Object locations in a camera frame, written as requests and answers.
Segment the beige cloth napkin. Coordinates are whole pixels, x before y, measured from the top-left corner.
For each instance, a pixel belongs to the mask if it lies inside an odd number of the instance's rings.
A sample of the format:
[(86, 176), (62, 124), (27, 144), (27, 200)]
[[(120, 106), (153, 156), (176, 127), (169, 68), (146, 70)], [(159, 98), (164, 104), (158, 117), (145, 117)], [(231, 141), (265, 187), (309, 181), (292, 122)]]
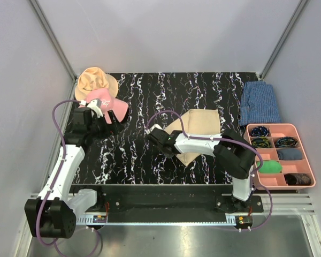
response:
[[(220, 133), (220, 117), (218, 110), (190, 109), (181, 119), (184, 124), (184, 130), (187, 134), (214, 135)], [(168, 134), (181, 129), (179, 118), (174, 120), (164, 129)], [(198, 153), (178, 154), (176, 157), (184, 166), (189, 166), (197, 157)]]

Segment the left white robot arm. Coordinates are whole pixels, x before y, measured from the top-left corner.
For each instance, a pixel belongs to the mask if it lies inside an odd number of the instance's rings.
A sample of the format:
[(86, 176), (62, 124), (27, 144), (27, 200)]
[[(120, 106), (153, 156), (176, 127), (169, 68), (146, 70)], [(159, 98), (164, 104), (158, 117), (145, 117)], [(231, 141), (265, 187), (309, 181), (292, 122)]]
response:
[(97, 117), (89, 107), (76, 108), (70, 128), (62, 136), (58, 160), (43, 190), (28, 199), (24, 210), (33, 237), (70, 238), (77, 218), (87, 209), (101, 211), (105, 199), (95, 190), (80, 190), (73, 198), (68, 194), (75, 173), (93, 143), (124, 130), (129, 108), (109, 110)]

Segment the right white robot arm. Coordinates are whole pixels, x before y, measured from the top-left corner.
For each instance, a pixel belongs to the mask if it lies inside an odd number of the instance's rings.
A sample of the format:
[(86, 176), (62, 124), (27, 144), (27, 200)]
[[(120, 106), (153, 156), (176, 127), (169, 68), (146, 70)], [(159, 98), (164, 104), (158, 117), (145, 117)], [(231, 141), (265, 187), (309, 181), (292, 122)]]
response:
[(229, 131), (215, 135), (167, 133), (158, 125), (147, 129), (147, 139), (166, 157), (195, 153), (213, 156), (233, 180), (232, 206), (244, 212), (251, 206), (251, 172), (257, 151), (243, 137)]

